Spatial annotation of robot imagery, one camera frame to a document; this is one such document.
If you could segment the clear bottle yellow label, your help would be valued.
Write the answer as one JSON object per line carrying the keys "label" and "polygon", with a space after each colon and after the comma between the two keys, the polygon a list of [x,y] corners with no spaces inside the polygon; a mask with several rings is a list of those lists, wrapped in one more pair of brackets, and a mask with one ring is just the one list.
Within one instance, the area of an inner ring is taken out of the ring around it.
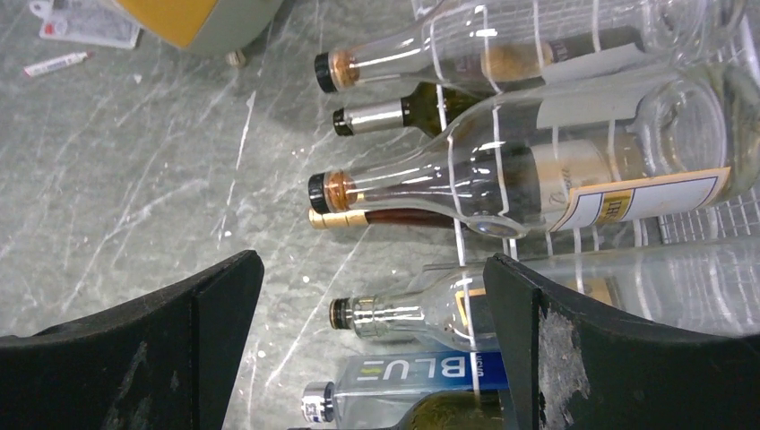
{"label": "clear bottle yellow label", "polygon": [[758,176],[758,82],[703,63],[503,93],[424,147],[314,174],[307,191],[320,214],[433,211],[520,238],[699,209]]}

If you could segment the clear bottle black cap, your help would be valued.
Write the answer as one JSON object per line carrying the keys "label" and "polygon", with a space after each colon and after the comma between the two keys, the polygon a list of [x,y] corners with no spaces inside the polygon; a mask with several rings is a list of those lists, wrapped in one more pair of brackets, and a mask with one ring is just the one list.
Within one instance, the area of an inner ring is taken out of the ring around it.
{"label": "clear bottle black cap", "polygon": [[[629,314],[717,335],[759,329],[759,240],[755,236],[554,255],[529,269]],[[512,311],[475,262],[430,265],[405,289],[334,299],[335,330],[365,340],[435,340],[461,351],[495,351],[496,320]]]}

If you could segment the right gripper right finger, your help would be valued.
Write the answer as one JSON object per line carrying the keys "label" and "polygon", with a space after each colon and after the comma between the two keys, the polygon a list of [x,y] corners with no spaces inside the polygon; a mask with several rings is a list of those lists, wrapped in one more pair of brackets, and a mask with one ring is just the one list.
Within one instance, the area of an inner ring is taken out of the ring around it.
{"label": "right gripper right finger", "polygon": [[504,254],[483,279],[518,428],[758,428],[757,335],[652,322]]}

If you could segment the cream cylindrical drum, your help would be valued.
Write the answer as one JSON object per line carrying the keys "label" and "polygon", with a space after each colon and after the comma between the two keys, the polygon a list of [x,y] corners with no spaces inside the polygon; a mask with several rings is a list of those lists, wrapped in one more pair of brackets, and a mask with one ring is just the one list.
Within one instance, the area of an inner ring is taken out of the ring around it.
{"label": "cream cylindrical drum", "polygon": [[282,0],[111,0],[102,5],[198,56],[246,65],[244,48],[274,19]]}

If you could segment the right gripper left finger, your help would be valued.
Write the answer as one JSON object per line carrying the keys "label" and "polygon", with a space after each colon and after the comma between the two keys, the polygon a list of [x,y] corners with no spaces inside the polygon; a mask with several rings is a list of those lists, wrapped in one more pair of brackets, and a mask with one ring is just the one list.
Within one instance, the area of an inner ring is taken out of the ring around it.
{"label": "right gripper left finger", "polygon": [[263,275],[245,250],[107,310],[4,336],[2,428],[221,428]]}

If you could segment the blue clear bottle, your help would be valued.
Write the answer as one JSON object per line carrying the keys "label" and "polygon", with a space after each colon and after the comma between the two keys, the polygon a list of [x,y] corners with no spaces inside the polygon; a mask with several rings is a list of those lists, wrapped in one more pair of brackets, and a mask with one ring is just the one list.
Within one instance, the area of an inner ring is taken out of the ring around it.
{"label": "blue clear bottle", "polygon": [[349,357],[335,381],[304,389],[301,411],[309,424],[370,429],[395,424],[417,401],[436,391],[505,391],[497,352],[454,350]]}

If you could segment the dark bottle silver cap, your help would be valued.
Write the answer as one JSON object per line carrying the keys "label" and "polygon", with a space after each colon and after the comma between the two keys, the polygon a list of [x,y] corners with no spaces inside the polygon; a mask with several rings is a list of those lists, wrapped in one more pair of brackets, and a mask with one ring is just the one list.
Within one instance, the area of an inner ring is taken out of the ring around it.
{"label": "dark bottle silver cap", "polygon": [[411,94],[399,99],[335,110],[333,130],[347,137],[411,127],[435,137],[457,116],[486,98],[422,82]]}

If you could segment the red bottle gold cap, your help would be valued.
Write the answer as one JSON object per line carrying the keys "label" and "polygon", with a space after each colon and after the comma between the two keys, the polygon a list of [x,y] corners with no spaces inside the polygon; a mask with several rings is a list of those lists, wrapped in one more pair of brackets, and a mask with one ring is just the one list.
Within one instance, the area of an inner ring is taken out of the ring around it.
{"label": "red bottle gold cap", "polygon": [[433,211],[415,209],[354,210],[326,214],[319,214],[314,209],[309,209],[307,215],[309,224],[315,229],[364,227],[374,224],[427,228],[453,228],[454,225],[451,217]]}

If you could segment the white marker pen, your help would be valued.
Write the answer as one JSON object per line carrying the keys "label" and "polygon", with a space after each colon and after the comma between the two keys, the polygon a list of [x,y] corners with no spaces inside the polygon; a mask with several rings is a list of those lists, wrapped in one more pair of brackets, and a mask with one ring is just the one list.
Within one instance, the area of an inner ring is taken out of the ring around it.
{"label": "white marker pen", "polygon": [[28,77],[38,77],[67,67],[81,64],[93,56],[92,52],[82,51],[57,56],[36,64],[27,65],[23,72]]}

